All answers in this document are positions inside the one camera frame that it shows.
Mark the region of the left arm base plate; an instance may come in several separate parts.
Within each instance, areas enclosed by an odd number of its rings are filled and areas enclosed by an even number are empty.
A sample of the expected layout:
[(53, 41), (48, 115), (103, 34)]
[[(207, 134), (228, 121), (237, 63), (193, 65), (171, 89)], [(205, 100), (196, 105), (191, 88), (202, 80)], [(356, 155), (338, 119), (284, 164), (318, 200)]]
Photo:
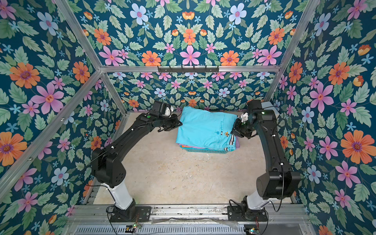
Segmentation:
[(110, 213), (110, 221), (114, 223), (148, 222), (151, 215), (150, 206), (133, 206), (127, 210), (117, 207)]

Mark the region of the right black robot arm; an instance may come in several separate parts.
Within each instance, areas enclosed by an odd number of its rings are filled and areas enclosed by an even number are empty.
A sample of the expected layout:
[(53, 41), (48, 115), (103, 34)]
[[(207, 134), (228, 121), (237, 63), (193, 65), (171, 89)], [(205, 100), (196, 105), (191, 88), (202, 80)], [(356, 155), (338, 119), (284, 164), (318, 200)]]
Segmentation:
[(279, 135), (277, 116), (259, 100), (247, 103), (247, 111), (234, 123), (231, 134), (251, 139), (259, 136), (265, 156), (265, 173), (257, 178), (256, 191), (244, 197), (240, 207), (243, 215), (255, 213), (277, 199), (291, 197), (301, 181), (288, 162)]

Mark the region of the purple pants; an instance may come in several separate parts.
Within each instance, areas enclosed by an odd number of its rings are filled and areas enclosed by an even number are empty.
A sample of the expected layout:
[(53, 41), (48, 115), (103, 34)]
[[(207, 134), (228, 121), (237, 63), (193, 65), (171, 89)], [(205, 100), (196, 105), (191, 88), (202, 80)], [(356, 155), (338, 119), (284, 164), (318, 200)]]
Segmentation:
[[(193, 148), (193, 149), (204, 149), (202, 147), (194, 147), (194, 146), (188, 146), (183, 144), (178, 144), (181, 148)], [(240, 148), (240, 141), (236, 139), (236, 148)]]

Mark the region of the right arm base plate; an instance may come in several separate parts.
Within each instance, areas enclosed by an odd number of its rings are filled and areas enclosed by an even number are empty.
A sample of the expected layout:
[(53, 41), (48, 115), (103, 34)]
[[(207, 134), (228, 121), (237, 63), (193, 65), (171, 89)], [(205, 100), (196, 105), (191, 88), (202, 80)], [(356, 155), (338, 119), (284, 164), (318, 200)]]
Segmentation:
[(237, 222), (267, 222), (268, 216), (265, 210), (250, 210), (240, 206), (228, 206), (227, 215), (229, 221)]

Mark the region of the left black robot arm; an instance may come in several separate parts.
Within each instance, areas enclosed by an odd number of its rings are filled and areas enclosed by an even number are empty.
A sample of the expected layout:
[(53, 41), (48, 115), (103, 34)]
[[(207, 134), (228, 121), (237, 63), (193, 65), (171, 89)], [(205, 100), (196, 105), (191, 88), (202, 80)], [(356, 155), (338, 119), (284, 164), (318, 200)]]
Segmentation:
[(92, 175), (112, 196), (115, 208), (125, 212), (135, 206), (133, 197), (125, 185), (126, 169), (122, 164), (128, 152), (155, 128), (159, 131), (171, 131), (182, 122), (177, 114), (168, 117), (155, 116), (150, 113), (140, 114), (134, 123), (113, 143), (92, 152)]

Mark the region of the teal pants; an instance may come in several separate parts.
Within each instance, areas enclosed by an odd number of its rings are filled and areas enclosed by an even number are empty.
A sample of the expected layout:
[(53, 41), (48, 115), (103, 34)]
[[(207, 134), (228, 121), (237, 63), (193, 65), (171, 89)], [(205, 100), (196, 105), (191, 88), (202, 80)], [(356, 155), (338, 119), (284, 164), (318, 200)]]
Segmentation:
[(234, 151), (237, 137), (231, 134), (237, 115), (185, 107), (176, 143), (216, 151)]

